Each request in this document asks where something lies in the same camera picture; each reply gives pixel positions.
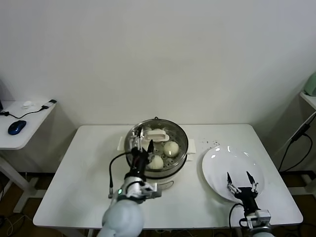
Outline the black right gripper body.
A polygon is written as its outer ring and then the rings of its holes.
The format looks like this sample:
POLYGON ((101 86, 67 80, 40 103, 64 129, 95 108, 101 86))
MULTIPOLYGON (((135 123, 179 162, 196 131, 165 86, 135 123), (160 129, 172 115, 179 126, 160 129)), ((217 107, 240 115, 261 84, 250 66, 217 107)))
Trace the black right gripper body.
POLYGON ((258 210, 255 199, 258 193, 252 191, 252 188, 239 188, 239 191, 234 194, 234 197, 241 200, 244 208, 244 212, 255 212, 258 210))

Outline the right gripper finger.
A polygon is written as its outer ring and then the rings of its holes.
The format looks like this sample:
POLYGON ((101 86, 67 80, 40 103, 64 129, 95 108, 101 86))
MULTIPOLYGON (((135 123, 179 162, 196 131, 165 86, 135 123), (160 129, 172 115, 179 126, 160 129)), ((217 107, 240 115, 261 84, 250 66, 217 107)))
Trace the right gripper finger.
POLYGON ((233 184, 229 172, 227 172, 227 188, 232 195, 241 193, 241 190, 233 184))
POLYGON ((246 172, 248 180, 251 184, 250 187, 247 187, 252 193, 258 193, 257 191, 257 186, 258 186, 258 182, 255 181, 254 177, 247 171, 246 172))

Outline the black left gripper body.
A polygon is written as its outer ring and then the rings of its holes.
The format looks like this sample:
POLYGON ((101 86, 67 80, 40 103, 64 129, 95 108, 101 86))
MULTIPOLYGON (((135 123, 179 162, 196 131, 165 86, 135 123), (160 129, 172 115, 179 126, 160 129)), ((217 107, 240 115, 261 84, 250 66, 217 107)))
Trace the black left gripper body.
POLYGON ((141 148, 131 150, 132 163, 130 166, 131 173, 145 173, 146 165, 149 163, 149 153, 141 148))

